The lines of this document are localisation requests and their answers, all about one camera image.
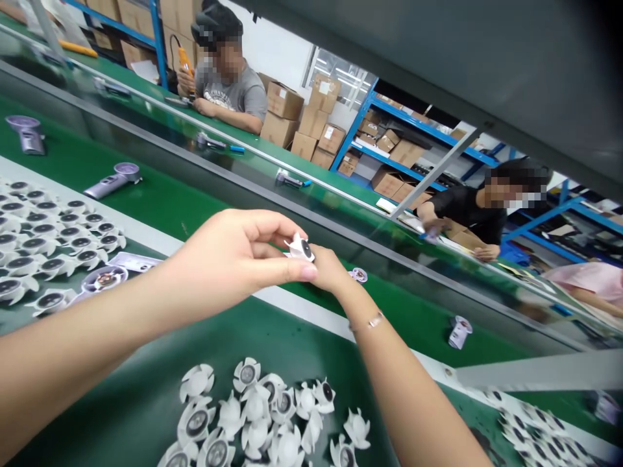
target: bracelet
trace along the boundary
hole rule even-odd
[[[373,319],[368,321],[368,325],[366,326],[366,328],[367,329],[372,329],[372,328],[377,327],[379,324],[381,324],[381,321],[383,321],[383,319],[385,319],[385,315],[383,314],[382,311],[379,310],[378,314]],[[352,328],[352,324],[350,324],[350,323],[348,323],[348,328],[353,333],[361,331],[361,329],[353,329]]]

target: person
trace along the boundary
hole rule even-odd
[[[42,0],[42,5],[58,39],[91,49],[89,41],[64,3],[60,0]],[[43,29],[28,0],[0,0],[0,11],[28,26],[28,30],[33,34],[43,37]]]
[[[259,135],[268,100],[262,80],[243,56],[242,23],[231,9],[214,2],[197,14],[192,33],[208,57],[194,79],[179,69],[178,94],[189,97],[194,90],[193,105],[200,114]]]
[[[542,274],[573,298],[623,318],[623,269],[601,261],[561,266]]]
[[[285,248],[297,232],[307,238],[272,211],[222,211],[149,272],[0,337],[0,374],[10,375],[0,385],[0,465],[140,346],[263,287],[310,281],[333,293],[350,320],[401,465],[490,467],[437,383],[336,255],[312,245],[312,264],[270,245]],[[216,267],[206,267],[206,258]]]
[[[474,256],[494,261],[500,254],[506,208],[527,197],[545,192],[551,172],[528,158],[514,159],[493,167],[481,188],[456,186],[434,195],[417,208],[426,233],[450,227],[450,220],[470,229],[486,246]]]

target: workstation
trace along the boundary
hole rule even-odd
[[[405,343],[426,362],[426,369],[464,421],[470,427],[482,424],[479,430],[496,453],[491,454],[492,461],[500,464],[500,456],[507,465],[523,462],[502,436],[495,404],[464,387],[456,377],[457,368],[620,347],[617,323],[600,319],[562,287],[534,273],[524,274],[525,268],[504,259],[482,263],[451,239],[442,237],[433,245],[422,238],[422,228],[410,212],[401,214],[402,210],[380,202],[383,198],[376,192],[353,183],[343,173],[327,170],[191,108],[171,105],[165,98],[175,95],[105,59],[66,52],[70,66],[54,63],[37,53],[49,51],[41,39],[9,18],[0,19],[2,116],[35,118],[45,134],[45,157],[31,157],[22,152],[15,132],[9,126],[2,128],[3,179],[28,182],[64,202],[79,199],[90,203],[97,213],[124,229],[128,239],[124,252],[157,259],[171,255],[207,218],[225,208],[264,208],[286,214],[305,229],[310,241],[335,250],[348,270],[365,271],[364,287]],[[202,133],[212,143],[202,142],[198,138]],[[464,138],[456,141],[465,148],[471,144]],[[346,153],[345,146],[340,146],[338,154]],[[101,200],[84,198],[81,193],[85,189],[111,175],[113,167],[123,162],[140,167],[140,183]],[[283,171],[294,182],[280,178]],[[292,186],[297,180],[311,183]],[[67,280],[52,279],[49,285],[79,291],[86,276],[86,271],[78,271]],[[30,294],[32,300],[37,297]],[[522,314],[526,295],[564,312],[552,311],[552,319],[545,323],[534,321]],[[32,309],[23,307],[32,300],[1,304],[6,311],[3,333],[32,321]],[[143,366],[138,355],[131,357],[50,426],[56,429],[42,432],[14,464],[34,464],[42,455],[58,465],[67,464],[68,459],[77,464],[125,464],[125,456],[134,463],[139,456],[145,465],[157,463],[175,441],[175,426],[183,409],[176,385],[186,370],[205,361],[217,369],[218,377],[219,369],[229,372],[247,356],[272,367],[270,371],[290,383],[327,376],[339,394],[339,410],[359,407],[372,422],[369,440],[373,446],[358,452],[357,463],[390,463],[391,446],[365,369],[348,337],[344,312],[332,296],[292,283],[261,291],[232,312],[141,349],[154,360],[169,355],[165,367],[157,369],[161,381],[157,387],[144,378],[145,372],[156,369]],[[461,350],[448,344],[458,315],[473,327]],[[249,326],[240,327],[235,337],[228,331],[227,342],[223,342],[219,329],[230,330],[241,321]],[[207,346],[201,344],[206,336]],[[186,343],[183,348],[177,343],[182,341]],[[215,351],[219,344],[227,351],[223,347]],[[286,357],[279,349],[291,355]],[[338,361],[330,357],[336,354],[340,355]],[[301,361],[306,365],[304,372],[299,368]],[[109,396],[102,406],[101,398],[119,384],[161,398],[165,415],[149,398],[138,404],[132,397],[119,401],[117,395]],[[593,455],[604,460],[616,455],[616,429],[588,410],[584,388],[555,389],[552,381],[549,390],[509,391],[509,407],[521,410],[518,401],[525,401],[551,411]],[[226,400],[228,392],[225,384],[217,383],[211,395]],[[87,412],[94,405],[105,423],[85,435],[79,432],[80,426],[87,422]],[[163,416],[166,422],[153,422]],[[337,433],[343,421],[325,422],[328,433]],[[133,446],[130,433],[138,431],[142,446]],[[64,439],[68,433],[82,440],[78,451]],[[49,444],[57,447],[46,450]],[[124,452],[114,453],[119,446]],[[310,460],[318,465],[327,463],[328,446],[328,437],[321,435]],[[236,457],[234,465],[242,462],[242,456]]]

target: finger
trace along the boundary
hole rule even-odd
[[[308,238],[305,231],[283,214],[268,210],[239,211],[249,241],[268,242],[276,235],[292,239],[295,233]]]
[[[285,257],[281,251],[277,250],[273,245],[269,245],[268,243],[253,242],[251,243],[251,250],[253,251],[253,257],[255,259]]]
[[[255,288],[263,289],[287,282],[310,282],[318,277],[318,270],[304,259],[288,257],[250,259],[245,265]]]

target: white label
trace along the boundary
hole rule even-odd
[[[329,83],[327,81],[322,81],[320,83],[320,87],[319,87],[318,90],[320,91],[320,94],[327,95],[327,94],[329,94],[330,88],[331,88],[331,83]]]

